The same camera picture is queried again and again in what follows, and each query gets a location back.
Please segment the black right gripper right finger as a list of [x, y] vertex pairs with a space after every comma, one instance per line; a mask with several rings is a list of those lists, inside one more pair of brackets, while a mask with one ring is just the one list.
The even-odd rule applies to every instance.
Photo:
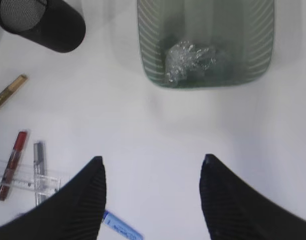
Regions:
[[306, 240], [306, 220], [261, 195], [213, 154], [202, 163], [199, 192], [212, 240]]

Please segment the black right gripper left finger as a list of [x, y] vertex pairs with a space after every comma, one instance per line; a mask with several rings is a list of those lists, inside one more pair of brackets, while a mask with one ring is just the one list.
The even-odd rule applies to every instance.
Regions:
[[106, 197], [105, 167], [96, 156], [52, 197], [0, 226], [0, 240], [95, 240]]

